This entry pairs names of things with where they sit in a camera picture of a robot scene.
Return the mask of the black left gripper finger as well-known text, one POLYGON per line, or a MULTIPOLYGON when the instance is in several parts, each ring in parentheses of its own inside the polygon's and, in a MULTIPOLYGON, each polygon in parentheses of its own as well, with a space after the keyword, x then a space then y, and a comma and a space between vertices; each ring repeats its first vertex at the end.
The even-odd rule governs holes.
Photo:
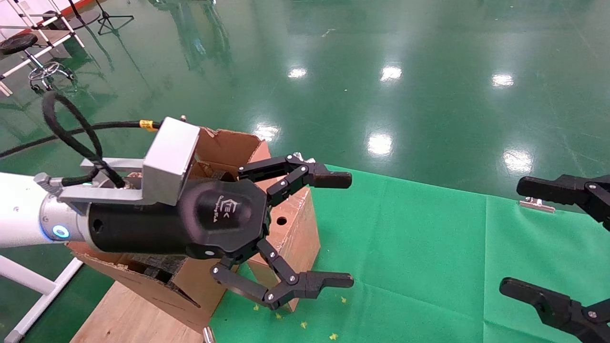
POLYGON ((352 184, 349 172, 331 171, 318 162, 305 162, 294 155, 285 155, 248 163, 238 167, 239 180, 263 182, 280 178, 266 189, 269 206, 277 206, 305 186, 348 189, 352 184))
POLYGON ((325 287, 349 288, 354 285, 353 276, 348 273, 319 271, 296 273, 266 239, 258 241, 254 251, 261 254, 280 279, 272 289, 232 272, 231 267, 235 263, 228 257, 223 257, 211 268, 211 276, 226 289, 270 310, 277 310, 294 298, 316 299, 325 287))

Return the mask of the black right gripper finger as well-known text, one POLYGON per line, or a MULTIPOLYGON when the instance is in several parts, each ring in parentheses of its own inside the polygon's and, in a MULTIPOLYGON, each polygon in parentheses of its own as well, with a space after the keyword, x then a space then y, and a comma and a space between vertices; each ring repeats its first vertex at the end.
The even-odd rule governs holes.
POLYGON ((568 295, 506 277, 499 285, 506 297, 531 305, 540 321, 552 328, 575 336, 582 343, 610 341, 610 300, 582 306, 568 295))
POLYGON ((547 202, 576 205, 606 230, 610 229, 610 176, 583 178, 563 174, 555 180, 530 176, 517 183, 517 193, 523 197, 547 202))

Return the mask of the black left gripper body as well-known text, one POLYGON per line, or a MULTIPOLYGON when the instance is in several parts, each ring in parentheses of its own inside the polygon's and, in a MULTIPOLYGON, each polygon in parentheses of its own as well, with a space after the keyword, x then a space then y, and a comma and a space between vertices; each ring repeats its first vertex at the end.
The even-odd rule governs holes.
POLYGON ((89 229, 103 252, 245 261, 269 234, 266 192, 250 180, 191 180, 176 205, 92 203, 89 229))

